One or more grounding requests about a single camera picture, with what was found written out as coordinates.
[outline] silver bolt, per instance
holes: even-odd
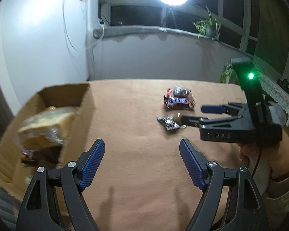
[[[242,172],[247,172],[247,167],[241,166],[241,167],[240,167],[240,170],[241,170]]]
[[[39,172],[39,173],[42,173],[42,172],[44,172],[44,170],[45,170],[45,168],[44,168],[44,167],[39,167],[39,168],[38,168],[38,172]]]
[[[216,167],[217,163],[215,161],[209,161],[209,166],[210,167]]]
[[[75,167],[76,166],[76,162],[71,161],[71,162],[68,163],[68,166],[69,167]]]

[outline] blue textured pad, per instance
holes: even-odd
[[[81,182],[79,184],[79,189],[81,191],[84,191],[86,187],[91,185],[104,154],[105,143],[101,140],[81,171]]]
[[[210,113],[210,114],[222,114],[227,113],[227,110],[222,105],[203,105],[200,108],[202,113]]]
[[[199,187],[201,191],[204,191],[207,187],[207,184],[205,183],[203,178],[203,170],[195,159],[192,152],[190,151],[189,147],[184,142],[184,140],[180,142],[179,150],[194,185]]]

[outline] brown tabletop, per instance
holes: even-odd
[[[245,102],[237,85],[174,80],[107,80],[92,82],[96,110],[87,149],[95,139],[105,141],[106,152],[90,187],[83,195],[101,231],[185,230],[202,195],[193,185],[179,154],[179,142],[188,138],[208,160],[238,168],[237,145],[200,140],[197,128],[169,134],[156,120],[166,112],[167,88],[192,91],[195,112],[201,105]],[[224,189],[218,217],[223,213]]]

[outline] white lace cloth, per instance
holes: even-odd
[[[288,115],[287,127],[289,127],[289,94],[267,75],[259,72],[259,78],[262,89],[286,111]]]

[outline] green led light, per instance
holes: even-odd
[[[250,74],[248,75],[248,78],[251,79],[251,80],[252,80],[254,77],[255,77],[254,73],[250,73]]]

